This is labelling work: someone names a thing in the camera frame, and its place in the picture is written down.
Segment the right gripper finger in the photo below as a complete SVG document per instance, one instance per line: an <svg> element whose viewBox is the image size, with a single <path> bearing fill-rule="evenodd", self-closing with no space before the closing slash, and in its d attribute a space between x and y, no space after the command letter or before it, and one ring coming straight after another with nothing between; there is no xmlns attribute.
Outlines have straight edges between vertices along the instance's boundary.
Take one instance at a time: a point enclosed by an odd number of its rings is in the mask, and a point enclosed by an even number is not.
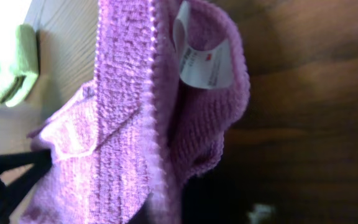
<svg viewBox="0 0 358 224"><path fill-rule="evenodd" d="M52 167L51 150L0 155L0 224Z"/></svg>

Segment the purple microfiber cloth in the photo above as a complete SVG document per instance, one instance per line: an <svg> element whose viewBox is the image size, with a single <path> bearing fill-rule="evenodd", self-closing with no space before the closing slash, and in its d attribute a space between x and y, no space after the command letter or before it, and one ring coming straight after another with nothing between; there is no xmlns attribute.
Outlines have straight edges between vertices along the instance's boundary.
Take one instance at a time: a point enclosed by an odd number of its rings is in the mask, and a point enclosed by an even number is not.
<svg viewBox="0 0 358 224"><path fill-rule="evenodd" d="M242 40L207 1L100 1L94 77L32 132L53 165L21 223L181 222L249 100Z"/></svg>

